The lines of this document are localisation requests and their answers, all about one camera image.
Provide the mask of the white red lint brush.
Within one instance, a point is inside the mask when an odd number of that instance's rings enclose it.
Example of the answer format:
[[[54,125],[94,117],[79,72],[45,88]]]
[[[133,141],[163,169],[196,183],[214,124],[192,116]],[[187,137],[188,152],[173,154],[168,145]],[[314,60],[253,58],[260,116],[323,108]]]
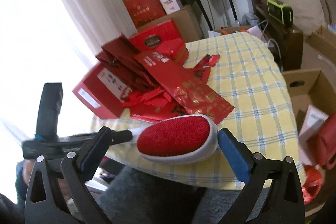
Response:
[[[148,161],[181,165],[210,157],[218,146],[217,135],[217,125],[212,119],[191,114],[146,127],[112,131],[111,144],[133,143]]]

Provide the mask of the red foil ball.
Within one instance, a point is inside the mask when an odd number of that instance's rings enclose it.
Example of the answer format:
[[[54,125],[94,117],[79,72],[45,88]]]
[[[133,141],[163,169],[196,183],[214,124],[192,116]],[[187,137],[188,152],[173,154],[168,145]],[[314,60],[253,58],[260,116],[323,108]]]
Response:
[[[311,165],[305,165],[304,170],[306,173],[306,182],[302,186],[303,201],[305,205],[310,204],[323,185],[323,178],[320,172]]]

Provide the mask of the red carton with label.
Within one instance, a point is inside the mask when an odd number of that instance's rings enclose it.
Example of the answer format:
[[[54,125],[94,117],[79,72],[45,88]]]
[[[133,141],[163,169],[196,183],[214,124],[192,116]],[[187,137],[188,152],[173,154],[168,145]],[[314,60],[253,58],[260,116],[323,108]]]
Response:
[[[117,119],[131,88],[102,63],[97,63],[74,88],[73,94],[100,119]]]

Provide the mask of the large open cardboard box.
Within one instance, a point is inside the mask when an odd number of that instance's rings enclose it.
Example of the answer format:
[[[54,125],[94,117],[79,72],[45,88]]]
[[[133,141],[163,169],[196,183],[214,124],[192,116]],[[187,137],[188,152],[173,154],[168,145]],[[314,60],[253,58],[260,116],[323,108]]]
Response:
[[[320,69],[287,71],[282,75],[298,129],[308,217],[321,210],[335,191],[335,88]]]

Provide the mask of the white curtain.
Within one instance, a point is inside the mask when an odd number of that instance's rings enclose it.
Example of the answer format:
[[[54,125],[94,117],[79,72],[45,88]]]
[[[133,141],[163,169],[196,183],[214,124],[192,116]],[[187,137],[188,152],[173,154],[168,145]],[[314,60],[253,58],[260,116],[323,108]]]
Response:
[[[73,88],[101,46],[134,25],[121,0],[1,0],[1,134],[33,136],[43,85],[61,82],[59,132],[91,129]]]

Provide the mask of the long red envelope pack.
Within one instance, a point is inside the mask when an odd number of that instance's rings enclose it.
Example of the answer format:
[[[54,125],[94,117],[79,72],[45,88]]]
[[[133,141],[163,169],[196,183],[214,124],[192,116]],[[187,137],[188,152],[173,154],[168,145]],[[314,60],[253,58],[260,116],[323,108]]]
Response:
[[[203,114],[219,124],[233,110],[227,100],[193,73],[157,51],[134,57],[188,114]]]

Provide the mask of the yellow plaid tablecloth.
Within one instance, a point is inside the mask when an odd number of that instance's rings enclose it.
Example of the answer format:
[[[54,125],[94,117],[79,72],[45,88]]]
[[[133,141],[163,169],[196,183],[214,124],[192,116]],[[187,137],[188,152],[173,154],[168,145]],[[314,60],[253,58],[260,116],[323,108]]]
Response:
[[[246,32],[187,43],[186,68],[205,55],[219,55],[208,86],[233,105],[218,128],[227,128],[252,152],[268,159],[293,158],[301,182],[305,171],[299,161],[298,131],[286,82],[265,44]],[[160,178],[205,188],[241,189],[230,165],[217,150],[191,165],[165,165],[145,160],[134,144],[113,145],[106,155],[126,166]]]

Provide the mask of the red chocolate gift box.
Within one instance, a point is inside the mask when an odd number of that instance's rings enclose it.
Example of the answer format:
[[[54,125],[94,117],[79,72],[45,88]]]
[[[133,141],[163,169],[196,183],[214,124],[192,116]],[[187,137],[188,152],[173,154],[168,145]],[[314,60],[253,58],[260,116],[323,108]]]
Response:
[[[140,52],[143,52],[156,49],[163,42],[181,38],[177,25],[170,19],[140,31],[129,38],[129,41]]]

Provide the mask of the shallow cardboard tray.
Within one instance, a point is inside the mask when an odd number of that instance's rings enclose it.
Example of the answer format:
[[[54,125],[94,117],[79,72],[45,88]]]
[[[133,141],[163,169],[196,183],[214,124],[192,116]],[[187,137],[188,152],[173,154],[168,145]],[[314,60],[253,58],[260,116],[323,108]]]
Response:
[[[312,48],[329,59],[335,59],[335,33],[320,26],[306,41]]]

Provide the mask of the red tall gift bag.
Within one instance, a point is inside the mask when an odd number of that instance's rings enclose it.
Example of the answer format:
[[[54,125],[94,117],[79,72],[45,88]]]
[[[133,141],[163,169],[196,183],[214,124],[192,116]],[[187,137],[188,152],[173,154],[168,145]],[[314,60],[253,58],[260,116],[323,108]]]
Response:
[[[136,28],[166,15],[159,0],[129,0],[124,5]]]

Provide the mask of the floor box of clutter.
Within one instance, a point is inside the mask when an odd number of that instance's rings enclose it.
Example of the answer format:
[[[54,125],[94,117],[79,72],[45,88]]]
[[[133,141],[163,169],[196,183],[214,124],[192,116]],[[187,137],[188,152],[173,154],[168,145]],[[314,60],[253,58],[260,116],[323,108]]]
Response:
[[[214,31],[208,31],[209,38],[213,38],[221,35],[234,34],[237,32],[247,32],[259,39],[262,39],[264,35],[264,30],[268,26],[268,20],[261,20],[254,13],[248,12],[243,15],[242,22],[240,25],[236,23],[233,27],[221,28]]]

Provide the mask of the brown cardboard box stack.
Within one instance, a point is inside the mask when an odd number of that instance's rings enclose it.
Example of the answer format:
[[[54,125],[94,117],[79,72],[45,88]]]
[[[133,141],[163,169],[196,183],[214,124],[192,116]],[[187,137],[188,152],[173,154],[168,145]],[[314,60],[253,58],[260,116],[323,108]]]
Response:
[[[182,38],[186,43],[194,42],[204,38],[201,26],[198,23],[195,13],[193,12],[193,9],[190,5],[186,5],[182,9],[173,12],[172,14],[165,15],[152,22],[149,22],[137,28],[137,31],[143,31],[146,28],[156,26],[157,24],[171,19],[175,22],[175,25],[177,26]]]

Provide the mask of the small pink white box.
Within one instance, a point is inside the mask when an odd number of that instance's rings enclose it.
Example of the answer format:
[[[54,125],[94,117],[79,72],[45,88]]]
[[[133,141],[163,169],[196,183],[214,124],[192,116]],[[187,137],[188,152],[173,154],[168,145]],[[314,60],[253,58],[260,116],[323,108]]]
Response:
[[[183,8],[180,0],[159,0],[167,15]]]

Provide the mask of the green portable radio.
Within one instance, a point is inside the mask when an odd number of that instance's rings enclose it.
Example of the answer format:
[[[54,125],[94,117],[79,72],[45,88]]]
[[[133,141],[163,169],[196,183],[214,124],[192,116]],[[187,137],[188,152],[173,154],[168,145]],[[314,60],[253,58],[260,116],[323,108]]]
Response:
[[[268,14],[286,27],[293,25],[293,9],[290,5],[278,0],[267,0]]]

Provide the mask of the brown sofa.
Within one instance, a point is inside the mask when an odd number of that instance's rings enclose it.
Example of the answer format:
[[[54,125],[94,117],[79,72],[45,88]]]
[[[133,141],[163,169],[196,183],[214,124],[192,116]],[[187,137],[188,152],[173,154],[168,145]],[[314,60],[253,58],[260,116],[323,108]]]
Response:
[[[335,0],[276,0],[290,5],[293,25],[284,26],[268,12],[268,0],[251,0],[256,15],[267,19],[267,35],[280,48],[276,60],[284,71],[319,68],[335,84]]]

